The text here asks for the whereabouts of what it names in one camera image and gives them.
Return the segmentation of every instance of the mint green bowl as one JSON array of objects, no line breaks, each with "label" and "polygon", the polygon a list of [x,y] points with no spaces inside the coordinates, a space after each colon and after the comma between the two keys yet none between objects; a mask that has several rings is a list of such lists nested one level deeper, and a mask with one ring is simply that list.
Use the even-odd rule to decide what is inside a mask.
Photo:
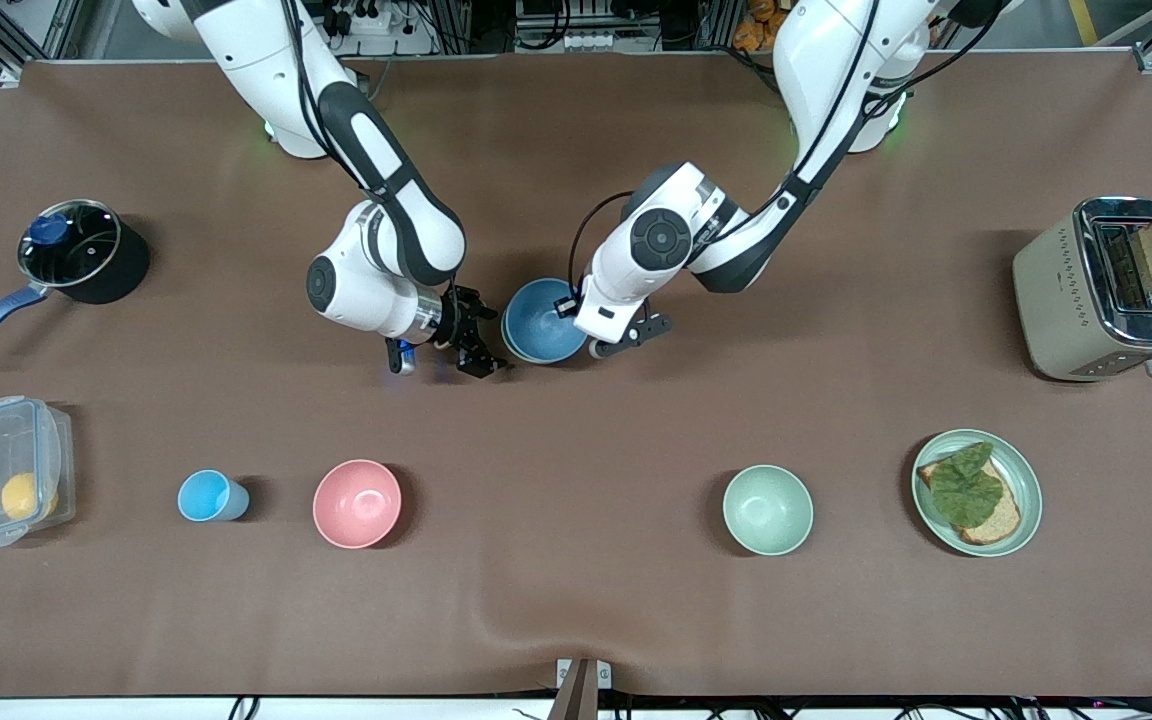
[{"label": "mint green bowl", "polygon": [[759,555],[785,555],[812,532],[812,495],[797,475],[776,465],[736,473],[723,492],[723,521],[736,541]]},{"label": "mint green bowl", "polygon": [[[927,483],[918,477],[918,469],[923,465],[932,464],[938,460],[943,460],[954,455],[957,450],[963,450],[969,445],[978,442],[993,444],[993,464],[998,468],[998,473],[1011,487],[1011,495],[1016,498],[1016,507],[1020,508],[1020,528],[1016,532],[1005,537],[1001,541],[993,544],[971,544],[963,541],[958,537],[954,525],[941,515],[937,506],[932,502],[932,491]],[[932,530],[935,537],[941,538],[947,546],[953,547],[967,555],[978,558],[1001,558],[1010,555],[1013,552],[1025,547],[1030,538],[1038,532],[1038,521],[1043,518],[1043,492],[1038,488],[1038,475],[1030,468],[1029,461],[1020,454],[1011,444],[998,435],[984,432],[984,430],[957,429],[938,434],[929,439],[923,450],[918,452],[918,457],[914,460],[914,505],[918,506],[918,514],[923,516],[924,523]]]}]

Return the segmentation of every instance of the saucepan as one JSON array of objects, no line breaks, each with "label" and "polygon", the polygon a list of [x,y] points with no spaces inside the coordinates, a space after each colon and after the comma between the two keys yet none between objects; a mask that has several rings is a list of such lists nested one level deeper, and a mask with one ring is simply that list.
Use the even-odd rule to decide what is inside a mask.
[{"label": "saucepan", "polygon": [[20,238],[17,265],[29,283],[0,300],[0,323],[60,290],[89,305],[121,300],[150,268],[150,249],[108,206],[66,200],[44,210]]}]

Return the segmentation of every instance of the green leaf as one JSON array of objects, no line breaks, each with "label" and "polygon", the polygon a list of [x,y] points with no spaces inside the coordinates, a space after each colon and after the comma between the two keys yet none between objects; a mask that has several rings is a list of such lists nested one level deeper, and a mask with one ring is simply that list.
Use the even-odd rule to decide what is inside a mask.
[{"label": "green leaf", "polygon": [[1002,500],[1002,483],[982,470],[992,452],[988,442],[965,447],[932,471],[932,503],[952,524],[978,528]]}]

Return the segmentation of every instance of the blue cup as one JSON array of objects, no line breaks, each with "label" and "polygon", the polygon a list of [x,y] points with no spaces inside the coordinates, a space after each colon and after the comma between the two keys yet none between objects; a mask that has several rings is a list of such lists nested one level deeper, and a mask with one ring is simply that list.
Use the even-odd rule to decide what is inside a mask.
[{"label": "blue cup", "polygon": [[500,332],[503,346],[518,359],[548,365],[576,355],[585,344],[585,333],[576,329],[576,318],[559,318],[554,302],[571,297],[571,287],[558,278],[540,278],[522,286],[503,310]]},{"label": "blue cup", "polygon": [[180,484],[177,509],[195,523],[220,523],[247,511],[247,488],[217,470],[198,470]]}]

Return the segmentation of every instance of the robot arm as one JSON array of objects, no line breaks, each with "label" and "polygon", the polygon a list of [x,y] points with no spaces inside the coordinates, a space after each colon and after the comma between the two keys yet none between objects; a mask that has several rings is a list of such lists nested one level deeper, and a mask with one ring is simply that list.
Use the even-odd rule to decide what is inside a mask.
[{"label": "robot arm", "polygon": [[411,347],[426,341],[456,347],[457,365],[470,374],[503,365],[477,336],[477,320],[495,316],[477,293],[454,285],[444,296],[433,290],[465,259],[460,219],[429,190],[301,0],[132,2],[157,31],[202,40],[283,150],[333,156],[366,194],[310,265],[314,310],[386,336],[396,372],[410,369]]},{"label": "robot arm", "polygon": [[[773,54],[799,141],[794,168],[752,215],[695,165],[653,173],[594,251],[581,281],[576,327],[602,343],[624,342],[646,296],[682,268],[705,290],[745,290],[846,152],[877,145],[893,124],[904,97],[893,103],[887,96],[914,76],[927,51],[927,16],[935,2],[797,3]],[[662,218],[670,220],[668,228],[657,221]]]}]

